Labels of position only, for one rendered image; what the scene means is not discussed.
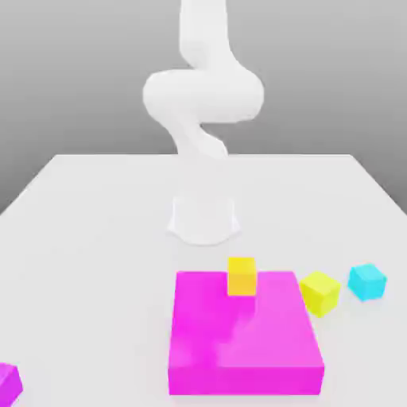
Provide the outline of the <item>small orange cube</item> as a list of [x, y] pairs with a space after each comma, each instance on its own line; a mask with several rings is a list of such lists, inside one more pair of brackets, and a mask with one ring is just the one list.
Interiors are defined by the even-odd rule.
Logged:
[[228, 258], [227, 294], [234, 297], [255, 296], [258, 273], [254, 258]]

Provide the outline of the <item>small purple cube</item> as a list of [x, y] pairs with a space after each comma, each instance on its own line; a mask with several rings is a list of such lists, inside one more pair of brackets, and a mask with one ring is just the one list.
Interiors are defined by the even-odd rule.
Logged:
[[0, 407], [11, 407], [22, 391], [23, 385], [18, 368], [0, 362]]

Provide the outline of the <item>large magenta box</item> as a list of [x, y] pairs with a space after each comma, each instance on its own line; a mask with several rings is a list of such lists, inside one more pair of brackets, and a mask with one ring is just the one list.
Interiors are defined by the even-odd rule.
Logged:
[[224, 271], [176, 275], [171, 395], [317, 395], [324, 361], [294, 273], [258, 274], [253, 297], [227, 293]]

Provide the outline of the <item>small cyan cube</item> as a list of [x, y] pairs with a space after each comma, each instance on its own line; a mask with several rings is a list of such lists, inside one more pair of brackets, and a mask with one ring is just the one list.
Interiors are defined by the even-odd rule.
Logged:
[[374, 264], [354, 266], [350, 270], [347, 286], [361, 301], [382, 298], [387, 276]]

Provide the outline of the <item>small yellow cube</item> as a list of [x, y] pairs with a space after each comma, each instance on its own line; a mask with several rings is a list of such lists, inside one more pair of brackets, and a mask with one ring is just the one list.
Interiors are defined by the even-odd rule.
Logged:
[[304, 304], [317, 317], [325, 316], [337, 306], [340, 288], [337, 280], [320, 271], [314, 271], [300, 280]]

